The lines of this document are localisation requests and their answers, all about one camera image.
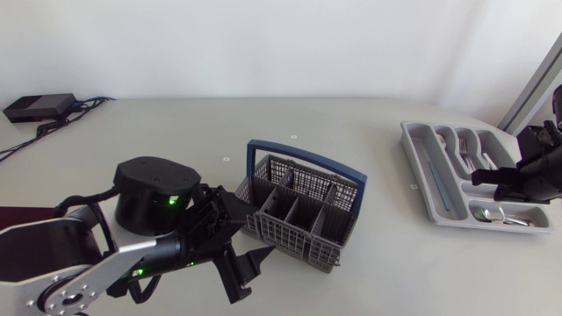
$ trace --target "table surface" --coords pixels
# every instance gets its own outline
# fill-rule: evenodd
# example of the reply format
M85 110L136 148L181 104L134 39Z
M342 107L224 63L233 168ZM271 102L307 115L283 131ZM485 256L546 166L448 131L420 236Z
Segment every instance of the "table surface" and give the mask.
M369 179L341 267L325 274L274 251L252 295L230 305L211 263L166 274L153 297L102 296L94 315L542 315L562 314L562 234L436 226L400 143L402 120L479 126L434 106L385 99L119 100L0 164L1 205L52 206L109 189L118 163L153 155L235 190L246 144L270 140L351 166ZM0 118L0 149L29 140L37 123ZM497 131L517 158L513 137ZM546 208L562 227L559 200ZM263 244L238 233L237 253Z

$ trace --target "cutlery tray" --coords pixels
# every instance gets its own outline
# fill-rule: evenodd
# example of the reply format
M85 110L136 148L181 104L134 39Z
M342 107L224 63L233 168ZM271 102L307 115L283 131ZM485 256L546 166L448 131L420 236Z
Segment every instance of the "cutlery tray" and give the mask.
M402 122L402 145L420 187L429 218L438 225L490 229L517 233L552 233L554 227L542 205L495 201L495 184L472 185L471 173L459 150L459 138L476 169L488 169L483 153L501 167L515 167L492 131L462 126ZM442 144L438 134L443 136ZM477 219L475 212L487 208L505 216L531 222L534 226L508 225Z

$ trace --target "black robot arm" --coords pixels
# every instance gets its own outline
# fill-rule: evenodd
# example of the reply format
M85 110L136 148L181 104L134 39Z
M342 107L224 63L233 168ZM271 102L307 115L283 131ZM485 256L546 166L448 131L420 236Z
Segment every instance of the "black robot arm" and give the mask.
M557 124L526 126L517 135L522 159L515 168L479 169L472 184L498 184L495 200L549 204L562 197L562 86L554 91L552 110Z
M83 314L99 294L150 298L162 274L213 262L231 303L247 297L273 247L237 256L232 236L256 211L195 170L161 158L120 163L114 187L65 199L56 219L0 232L0 306L5 315ZM114 210L98 202L119 196ZM67 214L67 209L84 205ZM100 225L108 251L92 228ZM146 289L139 280L152 277Z

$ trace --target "cutlery basket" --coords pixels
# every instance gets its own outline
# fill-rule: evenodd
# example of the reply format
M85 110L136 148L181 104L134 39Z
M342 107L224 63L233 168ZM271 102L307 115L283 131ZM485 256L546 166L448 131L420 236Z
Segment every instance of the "cutlery basket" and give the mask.
M256 164L256 150L283 154L335 174L267 154ZM235 195L259 211L242 231L329 273L339 265L359 215L367 176L295 147L263 140L248 144L247 177Z

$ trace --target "black cylindrical motor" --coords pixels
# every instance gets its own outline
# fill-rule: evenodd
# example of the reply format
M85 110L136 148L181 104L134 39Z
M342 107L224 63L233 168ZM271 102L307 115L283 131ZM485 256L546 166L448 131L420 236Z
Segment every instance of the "black cylindrical motor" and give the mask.
M201 176L162 158L139 157L118 165L117 222L132 233L157 236L176 229Z

